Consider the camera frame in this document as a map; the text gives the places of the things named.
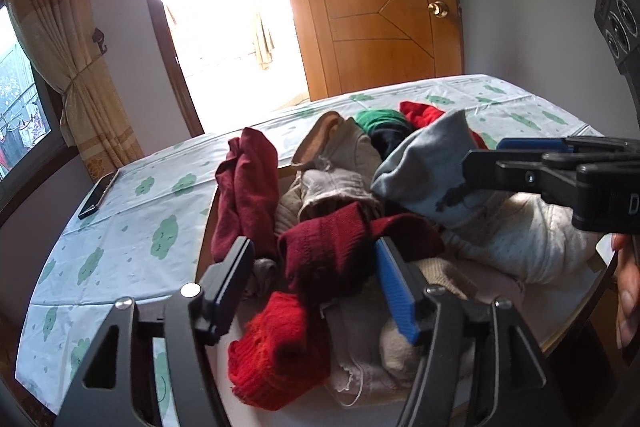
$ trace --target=clothes pile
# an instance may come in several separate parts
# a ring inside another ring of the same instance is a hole
[[[238,235],[251,239],[245,295],[268,300],[228,350],[243,403],[274,411],[320,385],[343,407],[406,399],[420,353],[378,285],[380,237],[429,283],[486,303],[505,295],[517,308],[524,283],[552,282],[593,254],[596,235],[575,230],[570,210],[466,187],[462,160],[486,145],[463,111],[399,109],[322,115],[293,156],[283,195],[264,135],[246,128],[230,140],[216,172],[211,252],[219,262]],[[471,349],[461,367],[462,376],[472,371]]]

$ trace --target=maroon knit fabric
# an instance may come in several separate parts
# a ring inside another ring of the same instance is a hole
[[[278,251],[289,289],[308,304],[352,293],[376,267],[359,203],[302,221],[280,236]]]
[[[330,337],[317,308],[295,295],[271,294],[266,308],[230,344],[232,392],[245,404],[277,411],[331,374]]]
[[[373,239],[390,237],[407,263],[435,257],[444,251],[438,232],[427,221],[415,214],[398,214],[371,221]]]
[[[302,221],[278,239],[289,290],[310,305],[356,293],[376,271],[373,243],[390,237],[406,261],[433,257],[444,245],[414,214],[367,223],[357,202],[328,216]]]
[[[278,154],[260,131],[246,127],[229,140],[218,170],[218,222],[211,240],[219,263],[239,235],[254,242],[255,256],[277,259],[274,236],[278,190]]]

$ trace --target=finger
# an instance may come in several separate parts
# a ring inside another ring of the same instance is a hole
[[[631,244],[631,236],[624,233],[615,233],[611,236],[611,250],[618,251]]]
[[[620,344],[623,347],[628,346],[634,339],[634,336],[636,336],[636,331],[638,331],[638,314],[634,313],[628,319],[621,322],[618,331],[620,334]]]
[[[618,252],[618,295],[626,318],[631,317],[638,307],[640,294],[640,271],[631,245]]]
[[[618,313],[616,314],[616,345],[618,349],[622,349],[622,340],[620,339],[620,324],[626,321],[625,312],[622,311],[622,304],[618,300]]]

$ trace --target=white wall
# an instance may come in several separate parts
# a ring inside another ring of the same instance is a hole
[[[554,102],[604,134],[640,137],[626,80],[593,20],[595,0],[460,0],[465,72]]]
[[[92,185],[76,156],[37,188],[0,229],[0,309],[18,327],[49,253]]]
[[[146,0],[91,0],[91,6],[111,78],[145,154],[189,139]]]

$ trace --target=curtain tieback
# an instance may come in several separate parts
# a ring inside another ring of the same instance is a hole
[[[99,30],[98,28],[95,29],[94,34],[91,36],[91,40],[93,42],[95,42],[96,44],[98,44],[98,48],[100,49],[100,55],[98,55],[97,57],[94,57],[91,60],[91,62],[89,62],[80,71],[78,71],[78,73],[76,73],[76,76],[74,76],[71,79],[71,82],[69,82],[69,85],[66,86],[66,89],[62,92],[63,102],[64,102],[64,98],[66,97],[66,94],[69,92],[69,90],[73,87],[74,83],[76,82],[76,78],[78,78],[78,76],[80,76],[82,73],[84,73],[84,71],[87,70],[89,68],[89,66],[91,66],[96,60],[101,58],[108,50],[106,44],[104,43],[104,33],[101,30]]]

